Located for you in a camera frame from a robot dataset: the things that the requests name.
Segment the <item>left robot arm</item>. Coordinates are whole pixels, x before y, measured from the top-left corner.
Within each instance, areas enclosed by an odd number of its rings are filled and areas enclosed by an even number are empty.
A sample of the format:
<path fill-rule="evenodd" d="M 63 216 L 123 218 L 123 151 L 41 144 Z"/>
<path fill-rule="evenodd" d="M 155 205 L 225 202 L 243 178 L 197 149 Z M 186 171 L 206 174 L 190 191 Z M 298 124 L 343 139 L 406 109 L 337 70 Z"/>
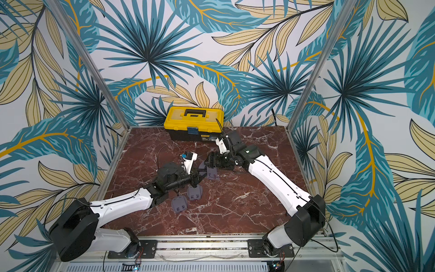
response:
<path fill-rule="evenodd" d="M 104 225 L 128 214 L 151 209 L 163 203 L 171 190 L 191 185 L 206 177 L 206 169 L 168 163 L 144 187 L 102 201 L 88 202 L 79 198 L 60 215 L 49 229 L 49 236 L 62 262 L 72 261 L 86 252 L 112 251 L 135 258 L 140 242 L 128 228 L 105 229 Z"/>

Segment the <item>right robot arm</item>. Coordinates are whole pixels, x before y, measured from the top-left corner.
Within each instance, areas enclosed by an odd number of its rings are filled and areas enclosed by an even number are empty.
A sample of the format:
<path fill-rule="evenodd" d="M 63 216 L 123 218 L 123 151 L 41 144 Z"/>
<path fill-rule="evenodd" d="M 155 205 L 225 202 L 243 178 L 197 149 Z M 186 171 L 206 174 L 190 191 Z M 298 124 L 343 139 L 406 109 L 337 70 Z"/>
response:
<path fill-rule="evenodd" d="M 242 167 L 274 194 L 290 215 L 287 223 L 273 228 L 262 238 L 262 250 L 275 256 L 284 246 L 303 247 L 326 223 L 326 204 L 320 195 L 312 196 L 284 175 L 256 145 L 246 145 L 238 132 L 222 133 L 215 140 L 218 151 L 208 154 L 205 165 L 234 170 Z"/>

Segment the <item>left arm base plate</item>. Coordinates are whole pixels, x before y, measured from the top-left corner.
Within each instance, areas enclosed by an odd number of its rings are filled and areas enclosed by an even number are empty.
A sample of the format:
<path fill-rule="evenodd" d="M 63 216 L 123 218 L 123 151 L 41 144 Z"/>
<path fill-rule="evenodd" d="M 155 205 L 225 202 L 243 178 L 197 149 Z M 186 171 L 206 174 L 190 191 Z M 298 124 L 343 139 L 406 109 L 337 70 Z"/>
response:
<path fill-rule="evenodd" d="M 122 252 L 109 251 L 109 259 L 153 259 L 157 249 L 157 240 L 139 240 L 133 242 Z"/>

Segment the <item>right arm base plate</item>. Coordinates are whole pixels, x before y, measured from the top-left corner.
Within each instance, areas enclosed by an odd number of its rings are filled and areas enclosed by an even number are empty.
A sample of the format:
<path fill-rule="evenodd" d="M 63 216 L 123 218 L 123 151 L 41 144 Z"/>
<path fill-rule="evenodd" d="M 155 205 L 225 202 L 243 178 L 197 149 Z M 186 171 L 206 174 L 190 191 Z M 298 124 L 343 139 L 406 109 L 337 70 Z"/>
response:
<path fill-rule="evenodd" d="M 287 244 L 280 248 L 275 248 L 270 242 L 262 239 L 249 239 L 247 241 L 247 244 L 250 258 L 274 258 L 295 256 L 292 244 Z"/>

